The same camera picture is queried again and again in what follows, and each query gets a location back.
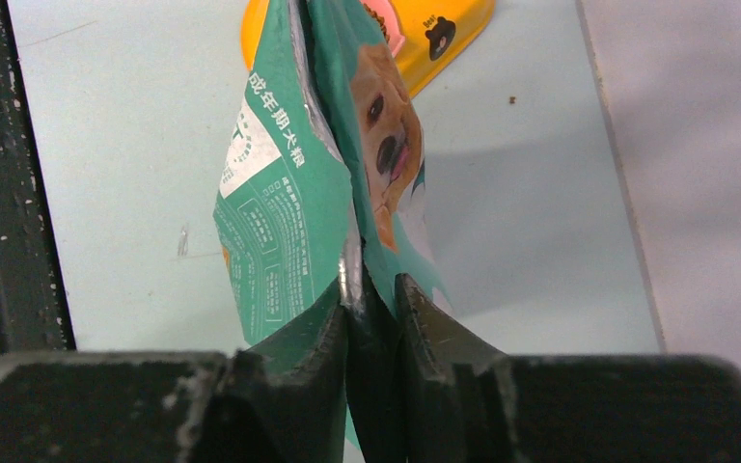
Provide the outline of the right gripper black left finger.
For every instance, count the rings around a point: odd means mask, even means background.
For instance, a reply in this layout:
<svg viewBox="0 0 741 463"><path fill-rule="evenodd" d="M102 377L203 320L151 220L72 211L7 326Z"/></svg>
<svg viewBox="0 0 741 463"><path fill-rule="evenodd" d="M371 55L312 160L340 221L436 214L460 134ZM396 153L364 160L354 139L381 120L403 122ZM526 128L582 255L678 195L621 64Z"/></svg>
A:
<svg viewBox="0 0 741 463"><path fill-rule="evenodd" d="M232 356L2 356L0 462L339 462L341 296L331 284L287 325Z"/></svg>

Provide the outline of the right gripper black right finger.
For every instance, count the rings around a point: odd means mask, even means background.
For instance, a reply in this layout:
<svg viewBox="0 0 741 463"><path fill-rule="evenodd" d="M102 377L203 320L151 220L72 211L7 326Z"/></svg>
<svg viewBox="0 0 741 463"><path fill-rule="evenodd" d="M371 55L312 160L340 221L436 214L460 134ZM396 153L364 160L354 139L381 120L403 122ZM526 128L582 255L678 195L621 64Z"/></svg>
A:
<svg viewBox="0 0 741 463"><path fill-rule="evenodd" d="M741 462L741 370L703 355L510 355L396 280L412 462Z"/></svg>

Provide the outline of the green white pet food bag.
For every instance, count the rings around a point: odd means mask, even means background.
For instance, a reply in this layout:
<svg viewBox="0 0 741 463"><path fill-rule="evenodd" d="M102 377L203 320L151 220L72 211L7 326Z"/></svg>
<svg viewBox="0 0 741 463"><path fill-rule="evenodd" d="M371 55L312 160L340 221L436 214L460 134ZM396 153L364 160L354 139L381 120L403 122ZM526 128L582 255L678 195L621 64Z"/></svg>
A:
<svg viewBox="0 0 741 463"><path fill-rule="evenodd" d="M384 313L399 274L443 296L421 123L366 2L268 4L213 218L250 344L336 280L348 241Z"/></svg>

